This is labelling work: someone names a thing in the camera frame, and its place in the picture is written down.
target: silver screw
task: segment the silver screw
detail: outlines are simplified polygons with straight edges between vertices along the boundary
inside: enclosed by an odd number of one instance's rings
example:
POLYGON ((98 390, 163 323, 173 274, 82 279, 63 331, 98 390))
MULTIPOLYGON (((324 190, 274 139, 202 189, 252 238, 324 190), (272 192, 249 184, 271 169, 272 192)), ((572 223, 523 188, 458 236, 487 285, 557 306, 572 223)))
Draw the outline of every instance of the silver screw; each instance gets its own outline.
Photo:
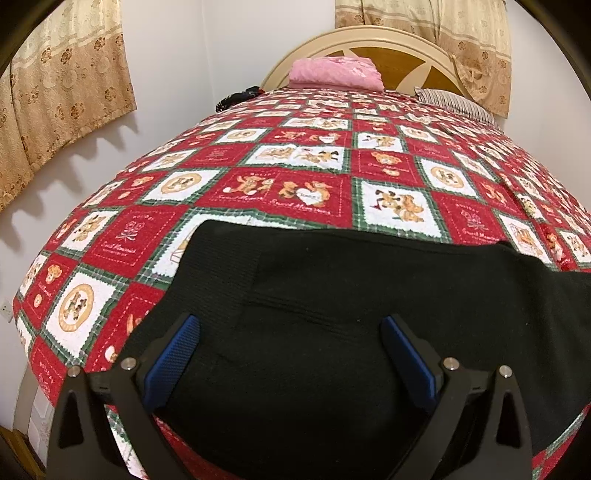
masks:
POLYGON ((511 369, 511 367, 508 367, 507 365, 502 365, 499 368, 499 373, 505 378, 513 376, 513 370, 511 369))
POLYGON ((80 375, 80 372, 82 372, 82 369, 78 365, 74 365, 68 370, 68 377, 76 378, 78 375, 80 375))
POLYGON ((138 364, 138 361, 133 357, 127 357, 121 362, 121 368, 123 370, 133 370, 138 364))
POLYGON ((443 361, 443 366, 445 368, 447 368, 450 371, 454 371, 457 370, 458 368, 460 368, 460 362, 458 362, 455 358, 453 358, 452 356, 448 356, 444 361, 443 361))

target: bed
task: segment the bed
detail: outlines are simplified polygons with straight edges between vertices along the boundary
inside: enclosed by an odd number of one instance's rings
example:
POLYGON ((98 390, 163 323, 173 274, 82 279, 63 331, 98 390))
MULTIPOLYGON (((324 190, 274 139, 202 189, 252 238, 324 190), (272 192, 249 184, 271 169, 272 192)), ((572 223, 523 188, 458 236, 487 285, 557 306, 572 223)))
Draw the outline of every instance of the bed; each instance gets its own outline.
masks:
MULTIPOLYGON (((466 94, 448 55, 420 37, 384 27, 321 35, 278 63, 266 94, 206 118, 78 205, 14 298, 22 345, 50 401, 68 367, 111 367, 207 219, 448 244, 506 240, 553 270, 591 271, 585 208, 501 131, 420 103, 416 86, 466 94), (372 58, 388 91, 286 87, 295 59, 328 55, 372 58)), ((534 458, 535 478, 585 414, 534 458)), ((144 476, 116 413, 109 419, 130 470, 144 476)), ((197 478, 234 478, 161 427, 197 478)))

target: black garment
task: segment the black garment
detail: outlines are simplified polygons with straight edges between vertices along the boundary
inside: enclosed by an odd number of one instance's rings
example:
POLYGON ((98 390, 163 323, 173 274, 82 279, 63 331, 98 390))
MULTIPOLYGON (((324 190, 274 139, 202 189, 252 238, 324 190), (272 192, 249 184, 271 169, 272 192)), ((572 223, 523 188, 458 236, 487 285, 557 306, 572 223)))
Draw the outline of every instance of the black garment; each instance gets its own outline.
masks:
POLYGON ((231 106, 256 98, 263 93, 265 93, 265 91, 261 90, 259 87, 250 87, 244 92, 234 93, 233 95, 224 98, 224 100, 216 105, 216 112, 219 113, 228 110, 231 106))
POLYGON ((591 398, 590 293, 591 275, 502 244, 208 221, 119 358, 189 310, 202 339, 158 413, 197 453, 248 480, 382 480, 424 421, 384 316, 469 368, 511 366, 538 452, 591 398))

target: bed frame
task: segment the bed frame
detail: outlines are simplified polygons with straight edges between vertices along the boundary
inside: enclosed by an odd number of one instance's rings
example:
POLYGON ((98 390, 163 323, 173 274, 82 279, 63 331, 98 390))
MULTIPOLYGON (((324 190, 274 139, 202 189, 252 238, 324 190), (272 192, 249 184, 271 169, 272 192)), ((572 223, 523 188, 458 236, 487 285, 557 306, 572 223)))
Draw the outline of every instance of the bed frame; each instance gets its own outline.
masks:
POLYGON ((414 95, 417 86, 470 98, 443 49, 412 33, 374 25, 339 28, 309 40, 287 54, 261 88, 269 92, 287 86, 295 60, 324 56, 369 57, 382 74, 386 90, 414 95))

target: beige curtain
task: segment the beige curtain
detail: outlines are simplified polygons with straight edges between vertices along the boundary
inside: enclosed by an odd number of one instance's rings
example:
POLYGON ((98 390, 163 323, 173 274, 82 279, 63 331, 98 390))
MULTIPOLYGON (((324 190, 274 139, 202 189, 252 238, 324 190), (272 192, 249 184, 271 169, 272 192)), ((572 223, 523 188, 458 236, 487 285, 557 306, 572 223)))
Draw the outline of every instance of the beige curtain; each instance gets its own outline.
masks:
POLYGON ((66 0, 0 83, 0 211, 63 146, 136 109, 119 0, 66 0))
POLYGON ((504 0, 336 0, 336 26, 384 25, 446 50, 472 99, 507 118, 511 36, 504 0))

